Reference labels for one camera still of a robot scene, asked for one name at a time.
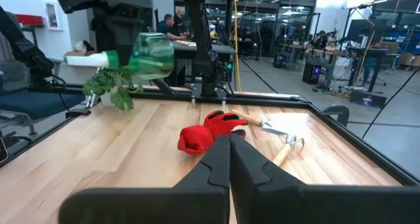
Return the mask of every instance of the yellow cable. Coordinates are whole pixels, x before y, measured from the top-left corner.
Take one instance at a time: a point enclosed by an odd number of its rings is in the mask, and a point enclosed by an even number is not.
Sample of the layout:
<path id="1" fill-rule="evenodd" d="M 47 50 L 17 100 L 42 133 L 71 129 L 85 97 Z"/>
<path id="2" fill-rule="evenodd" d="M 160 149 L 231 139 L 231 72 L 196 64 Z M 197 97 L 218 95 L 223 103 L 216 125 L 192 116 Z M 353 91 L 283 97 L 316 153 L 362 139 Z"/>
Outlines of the yellow cable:
<path id="1" fill-rule="evenodd" d="M 241 77 L 239 75 L 239 56 L 238 56 L 238 6 L 236 5 L 236 0 L 234 0 L 235 8 L 235 49 L 236 49 L 236 75 L 238 76 L 238 89 L 239 92 L 241 89 Z"/>
<path id="2" fill-rule="evenodd" d="M 398 5 L 400 4 L 400 1 L 401 1 L 401 0 L 398 0 L 398 1 L 397 1 L 396 6 L 395 6 L 394 13 L 396 13 L 396 9 L 398 8 Z"/>
<path id="3" fill-rule="evenodd" d="M 258 0 L 257 0 L 257 18 L 258 18 Z M 261 39 L 260 25 L 257 23 L 258 36 L 260 37 L 260 59 L 263 60 L 263 41 Z"/>
<path id="4" fill-rule="evenodd" d="M 245 12 L 245 9 L 247 8 L 247 6 L 248 6 L 248 1 L 249 0 L 247 0 L 246 2 L 245 2 L 245 6 L 243 7 L 243 10 L 242 10 L 242 16 L 243 16 L 243 13 Z"/>

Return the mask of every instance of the wooden handle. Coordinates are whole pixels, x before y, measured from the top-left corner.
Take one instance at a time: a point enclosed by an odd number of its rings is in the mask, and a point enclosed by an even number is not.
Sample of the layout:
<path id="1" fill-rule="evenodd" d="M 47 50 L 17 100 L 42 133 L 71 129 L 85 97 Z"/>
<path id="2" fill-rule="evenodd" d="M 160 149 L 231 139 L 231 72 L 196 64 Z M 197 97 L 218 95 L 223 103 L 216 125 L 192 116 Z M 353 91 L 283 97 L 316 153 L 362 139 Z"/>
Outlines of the wooden handle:
<path id="1" fill-rule="evenodd" d="M 285 144 L 277 153 L 276 157 L 273 159 L 272 162 L 276 164 L 277 166 L 280 166 L 285 160 L 285 158 L 287 157 L 287 155 L 289 155 L 290 151 L 291 151 L 291 146 L 289 144 Z"/>
<path id="2" fill-rule="evenodd" d="M 235 113 L 240 118 L 247 120 L 250 124 L 257 125 L 257 126 L 263 126 L 263 122 L 261 120 L 256 119 L 253 116 L 250 116 L 250 115 L 245 114 L 243 112 L 237 111 L 235 109 L 232 110 L 232 113 Z"/>

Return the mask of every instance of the cardboard box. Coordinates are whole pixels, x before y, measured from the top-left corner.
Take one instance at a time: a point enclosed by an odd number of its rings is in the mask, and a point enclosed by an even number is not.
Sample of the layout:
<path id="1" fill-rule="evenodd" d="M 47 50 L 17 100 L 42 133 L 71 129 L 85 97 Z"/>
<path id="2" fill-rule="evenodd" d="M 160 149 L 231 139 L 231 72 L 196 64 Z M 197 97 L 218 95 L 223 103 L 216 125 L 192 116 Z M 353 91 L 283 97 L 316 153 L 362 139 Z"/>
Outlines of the cardboard box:
<path id="1" fill-rule="evenodd" d="M 396 54 L 398 52 L 399 43 L 393 42 L 383 42 L 380 44 L 381 48 L 388 49 L 391 54 Z"/>
<path id="2" fill-rule="evenodd" d="M 400 57 L 400 64 L 409 66 L 411 64 L 412 53 L 404 53 Z"/>
<path id="3" fill-rule="evenodd" d="M 404 53 L 401 55 L 401 64 L 406 66 L 420 66 L 420 56 L 413 53 Z"/>

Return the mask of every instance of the computer tower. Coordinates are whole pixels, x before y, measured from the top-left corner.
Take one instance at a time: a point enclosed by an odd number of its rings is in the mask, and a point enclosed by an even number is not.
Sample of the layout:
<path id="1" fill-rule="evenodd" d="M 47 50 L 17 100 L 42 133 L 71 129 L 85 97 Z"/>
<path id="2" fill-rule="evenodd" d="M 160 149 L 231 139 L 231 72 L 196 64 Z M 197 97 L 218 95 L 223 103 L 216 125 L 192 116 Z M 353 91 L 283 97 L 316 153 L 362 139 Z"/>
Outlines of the computer tower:
<path id="1" fill-rule="evenodd" d="M 275 67 L 275 68 L 282 68 L 283 67 L 284 60 L 285 60 L 284 55 L 275 54 L 274 55 L 274 61 L 273 61 L 273 67 Z"/>
<path id="2" fill-rule="evenodd" d="M 318 84 L 320 74 L 321 66 L 306 63 L 303 70 L 302 81 L 308 84 Z"/>
<path id="3" fill-rule="evenodd" d="M 226 63 L 226 70 L 222 73 L 223 75 L 223 81 L 224 82 L 232 82 L 232 75 L 234 73 L 234 63 L 233 62 L 227 62 Z"/>

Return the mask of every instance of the man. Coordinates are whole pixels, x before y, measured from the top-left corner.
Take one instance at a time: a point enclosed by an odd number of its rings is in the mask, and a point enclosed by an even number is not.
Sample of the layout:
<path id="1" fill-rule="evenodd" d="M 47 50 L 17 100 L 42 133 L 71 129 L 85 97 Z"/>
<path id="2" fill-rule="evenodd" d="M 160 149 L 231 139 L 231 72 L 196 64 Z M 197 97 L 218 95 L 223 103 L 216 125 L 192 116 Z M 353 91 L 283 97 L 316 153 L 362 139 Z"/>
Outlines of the man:
<path id="1" fill-rule="evenodd" d="M 253 35 L 251 33 L 251 31 L 249 30 L 249 27 L 246 27 L 244 29 L 244 33 L 242 34 L 242 40 L 246 41 L 246 42 L 252 42 L 253 41 Z M 246 60 L 249 59 L 249 57 L 252 55 L 253 52 L 253 46 L 250 43 L 242 43 L 243 47 L 243 51 L 244 51 L 244 57 Z"/>
<path id="2" fill-rule="evenodd" d="M 173 33 L 173 30 L 172 30 L 173 24 L 174 24 L 173 16 L 171 14 L 166 14 L 163 21 L 161 21 L 157 25 L 156 30 L 159 33 L 165 34 L 167 36 L 167 38 L 169 38 L 171 41 L 186 39 L 186 36 L 184 36 L 184 35 L 176 36 Z"/>
<path id="3" fill-rule="evenodd" d="M 177 9 L 177 13 L 174 17 L 173 30 L 175 35 L 185 35 L 188 36 L 190 33 L 186 30 L 182 17 L 185 15 L 184 10 L 181 8 Z"/>

